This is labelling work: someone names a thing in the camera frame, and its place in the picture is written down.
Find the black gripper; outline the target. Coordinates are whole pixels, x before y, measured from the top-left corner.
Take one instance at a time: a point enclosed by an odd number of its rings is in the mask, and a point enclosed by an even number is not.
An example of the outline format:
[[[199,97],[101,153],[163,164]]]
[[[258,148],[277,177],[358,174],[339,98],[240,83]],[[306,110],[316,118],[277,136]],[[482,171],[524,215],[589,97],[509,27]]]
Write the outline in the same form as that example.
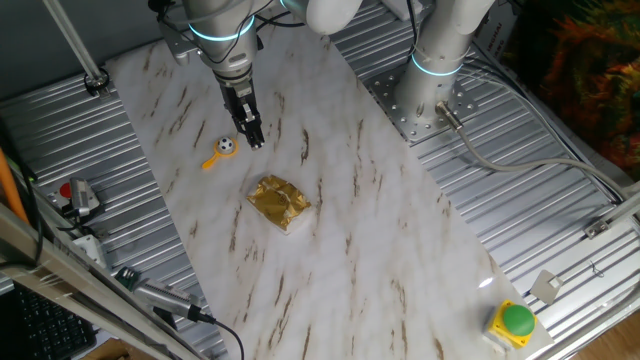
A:
[[[230,112],[237,131],[247,137],[252,149],[261,148],[264,136],[251,76],[221,80],[220,87],[225,108]]]

